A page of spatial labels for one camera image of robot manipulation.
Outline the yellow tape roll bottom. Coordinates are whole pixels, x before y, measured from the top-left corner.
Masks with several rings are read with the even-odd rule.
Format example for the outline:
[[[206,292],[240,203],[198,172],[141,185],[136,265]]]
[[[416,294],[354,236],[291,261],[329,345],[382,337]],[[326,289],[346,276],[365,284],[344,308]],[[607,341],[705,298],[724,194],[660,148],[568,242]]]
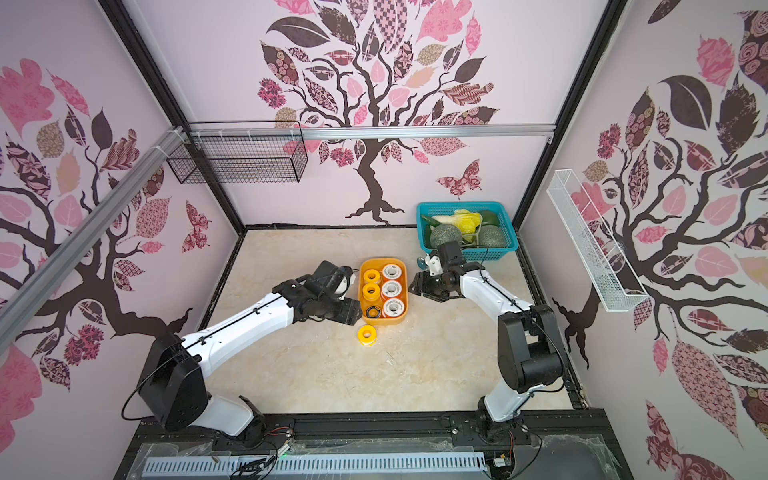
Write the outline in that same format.
[[[382,275],[379,270],[371,268],[363,272],[362,280],[364,285],[367,285],[367,284],[379,285],[382,281]]]

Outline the orange tape roll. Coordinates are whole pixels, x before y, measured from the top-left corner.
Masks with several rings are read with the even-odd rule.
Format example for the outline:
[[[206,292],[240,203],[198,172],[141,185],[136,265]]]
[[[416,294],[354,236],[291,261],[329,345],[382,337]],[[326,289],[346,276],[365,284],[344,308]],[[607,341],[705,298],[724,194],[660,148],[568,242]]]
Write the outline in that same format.
[[[381,275],[387,281],[397,281],[402,277],[403,269],[396,263],[389,263],[381,269]]]
[[[388,299],[382,306],[382,314],[386,318],[396,319],[406,312],[405,303],[398,298]]]
[[[386,281],[381,287],[381,296],[385,299],[398,298],[402,294],[402,285],[399,281]]]

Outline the yellow black tape roll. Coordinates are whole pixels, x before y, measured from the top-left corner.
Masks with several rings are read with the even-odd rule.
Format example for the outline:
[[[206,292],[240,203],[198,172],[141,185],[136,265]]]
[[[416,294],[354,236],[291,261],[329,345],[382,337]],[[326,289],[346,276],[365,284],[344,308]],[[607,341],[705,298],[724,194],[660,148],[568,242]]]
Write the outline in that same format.
[[[376,306],[370,306],[366,310],[365,315],[367,318],[379,318],[381,315],[381,310]]]

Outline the yellow plastic storage box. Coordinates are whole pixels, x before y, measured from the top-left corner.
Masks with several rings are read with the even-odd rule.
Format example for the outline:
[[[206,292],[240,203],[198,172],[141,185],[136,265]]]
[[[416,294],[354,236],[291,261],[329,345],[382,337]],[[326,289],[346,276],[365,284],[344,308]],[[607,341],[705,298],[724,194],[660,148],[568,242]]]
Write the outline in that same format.
[[[360,268],[362,319],[373,326],[401,323],[408,312],[407,270],[397,258],[372,258]]]

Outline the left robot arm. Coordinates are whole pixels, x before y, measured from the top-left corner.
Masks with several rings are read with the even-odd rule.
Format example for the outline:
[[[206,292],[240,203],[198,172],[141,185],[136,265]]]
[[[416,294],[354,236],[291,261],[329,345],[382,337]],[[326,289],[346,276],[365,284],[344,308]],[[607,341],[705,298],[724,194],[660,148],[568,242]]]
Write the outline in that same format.
[[[328,275],[289,279],[212,327],[156,339],[136,393],[169,433],[198,427],[248,448],[258,446],[267,435],[264,414],[243,395],[232,400],[212,393],[206,380],[244,349],[295,323],[355,324],[362,317],[360,302],[347,297],[354,277],[353,269],[338,267]]]

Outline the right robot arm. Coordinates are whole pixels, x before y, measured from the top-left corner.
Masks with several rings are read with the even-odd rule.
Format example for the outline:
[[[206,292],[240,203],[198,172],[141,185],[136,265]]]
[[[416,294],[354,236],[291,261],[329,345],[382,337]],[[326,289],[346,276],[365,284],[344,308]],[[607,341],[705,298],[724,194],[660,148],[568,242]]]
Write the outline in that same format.
[[[496,322],[501,379],[478,402],[477,431],[483,440],[516,429],[523,407],[535,395],[560,391],[555,383],[566,373],[567,362],[551,308],[518,298],[477,265],[439,275],[419,272],[409,292],[439,303],[470,300]]]

